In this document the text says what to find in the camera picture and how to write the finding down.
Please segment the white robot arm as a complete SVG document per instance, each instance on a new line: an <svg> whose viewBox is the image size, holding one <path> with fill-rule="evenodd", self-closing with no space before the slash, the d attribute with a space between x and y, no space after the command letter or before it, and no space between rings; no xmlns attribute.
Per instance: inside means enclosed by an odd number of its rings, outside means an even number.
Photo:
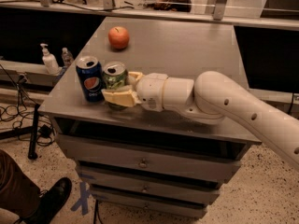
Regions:
<svg viewBox="0 0 299 224"><path fill-rule="evenodd" d="M102 93L114 105L174 111L205 124L232 119L299 170L299 120L258 99L222 73L206 71L192 80L131 72L127 85L103 89Z"/></svg>

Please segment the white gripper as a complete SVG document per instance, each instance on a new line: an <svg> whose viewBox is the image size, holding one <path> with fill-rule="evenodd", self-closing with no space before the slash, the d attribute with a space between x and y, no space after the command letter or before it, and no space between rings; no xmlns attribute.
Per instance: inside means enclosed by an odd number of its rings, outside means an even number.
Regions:
<svg viewBox="0 0 299 224"><path fill-rule="evenodd" d="M151 73L145 75L142 72L130 71L127 83L135 86L136 92L102 90L107 102L114 105L133 107L139 105L149 111L161 112L163 110L164 83L168 79L166 74Z"/></svg>

